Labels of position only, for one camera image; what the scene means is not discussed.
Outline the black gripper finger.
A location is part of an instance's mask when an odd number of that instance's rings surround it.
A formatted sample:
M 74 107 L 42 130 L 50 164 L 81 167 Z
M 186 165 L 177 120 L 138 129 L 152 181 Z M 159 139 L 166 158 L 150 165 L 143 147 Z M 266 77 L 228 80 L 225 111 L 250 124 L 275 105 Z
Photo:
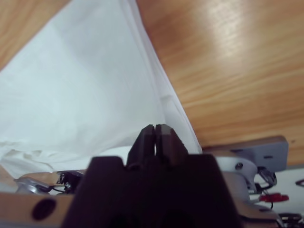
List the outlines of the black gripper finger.
M 155 128 L 152 124 L 144 127 L 127 156 L 127 168 L 142 168 L 146 160 L 154 155 L 156 141 Z
M 155 126 L 156 156 L 168 166 L 177 166 L 189 155 L 188 150 L 175 130 L 166 124 Z

